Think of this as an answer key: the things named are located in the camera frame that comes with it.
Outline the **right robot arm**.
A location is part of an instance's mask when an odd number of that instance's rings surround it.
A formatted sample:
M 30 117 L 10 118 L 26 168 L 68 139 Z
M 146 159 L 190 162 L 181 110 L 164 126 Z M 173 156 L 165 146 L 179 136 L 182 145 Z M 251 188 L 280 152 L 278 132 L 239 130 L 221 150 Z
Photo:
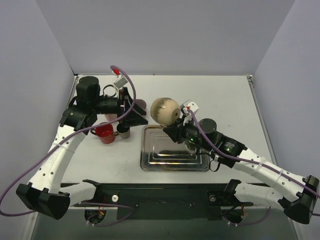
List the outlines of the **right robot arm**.
M 226 203 L 265 205 L 283 211 L 298 223 L 310 223 L 320 196 L 320 181 L 315 176 L 297 175 L 274 165 L 243 143 L 218 132 L 216 122 L 210 118 L 199 123 L 192 120 L 184 123 L 178 118 L 161 126 L 173 142 L 187 141 L 196 149 L 207 151 L 219 165 L 244 172 L 264 184 L 260 186 L 232 179 L 223 192 Z

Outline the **red ceramic mug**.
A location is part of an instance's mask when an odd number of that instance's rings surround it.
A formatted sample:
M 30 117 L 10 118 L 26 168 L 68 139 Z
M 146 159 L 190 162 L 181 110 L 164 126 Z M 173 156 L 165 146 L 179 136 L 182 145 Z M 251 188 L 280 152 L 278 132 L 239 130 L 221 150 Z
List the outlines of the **red ceramic mug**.
M 111 124 L 91 129 L 90 132 L 97 136 L 103 144 L 111 144 L 116 139 L 116 133 Z

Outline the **small dark brown cup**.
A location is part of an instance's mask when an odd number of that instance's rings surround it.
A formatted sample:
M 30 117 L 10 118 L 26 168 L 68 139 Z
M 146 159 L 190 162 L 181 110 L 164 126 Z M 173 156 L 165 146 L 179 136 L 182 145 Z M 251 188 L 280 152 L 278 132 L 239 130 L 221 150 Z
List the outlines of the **small dark brown cup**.
M 120 136 L 122 139 L 128 139 L 131 135 L 131 129 L 118 124 L 116 126 L 116 135 Z

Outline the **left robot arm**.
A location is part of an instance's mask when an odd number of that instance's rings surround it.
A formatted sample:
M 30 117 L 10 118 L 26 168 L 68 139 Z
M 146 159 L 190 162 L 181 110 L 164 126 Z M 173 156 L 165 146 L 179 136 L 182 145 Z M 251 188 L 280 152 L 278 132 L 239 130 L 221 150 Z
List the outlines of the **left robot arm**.
M 146 111 L 135 102 L 125 86 L 131 83 L 128 77 L 119 74 L 113 82 L 115 95 L 100 94 L 99 79 L 85 76 L 75 87 L 75 96 L 59 121 L 59 127 L 51 148 L 37 171 L 27 184 L 19 184 L 17 196 L 30 210 L 53 219 L 61 219 L 72 205 L 87 201 L 99 205 L 103 193 L 91 181 L 83 181 L 61 190 L 65 171 L 76 149 L 98 119 L 98 115 L 117 115 L 118 126 L 125 129 L 148 124 Z

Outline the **pink faceted ceramic mug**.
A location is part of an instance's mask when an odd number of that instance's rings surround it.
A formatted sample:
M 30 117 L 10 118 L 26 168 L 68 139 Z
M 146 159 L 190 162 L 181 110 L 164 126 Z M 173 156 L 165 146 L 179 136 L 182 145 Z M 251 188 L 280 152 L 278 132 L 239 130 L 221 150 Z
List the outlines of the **pink faceted ceramic mug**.
M 108 122 L 114 121 L 118 117 L 117 114 L 105 114 L 104 116 Z

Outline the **lilac ceramic mug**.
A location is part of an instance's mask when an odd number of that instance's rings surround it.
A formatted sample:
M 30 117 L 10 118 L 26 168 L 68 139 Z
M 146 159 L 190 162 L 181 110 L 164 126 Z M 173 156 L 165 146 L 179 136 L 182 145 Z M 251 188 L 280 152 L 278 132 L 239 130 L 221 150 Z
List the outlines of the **lilac ceramic mug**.
M 138 105 L 142 110 L 146 111 L 147 103 L 143 99 L 136 99 L 135 104 Z

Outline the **cream ceramic mug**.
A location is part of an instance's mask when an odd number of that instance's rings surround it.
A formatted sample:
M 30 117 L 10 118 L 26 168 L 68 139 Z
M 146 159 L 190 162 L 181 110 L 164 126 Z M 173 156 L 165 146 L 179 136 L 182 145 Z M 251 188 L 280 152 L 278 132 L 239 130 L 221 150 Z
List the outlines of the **cream ceramic mug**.
M 151 118 L 162 126 L 171 126 L 180 117 L 179 104 L 172 98 L 161 97 L 154 100 L 150 107 Z

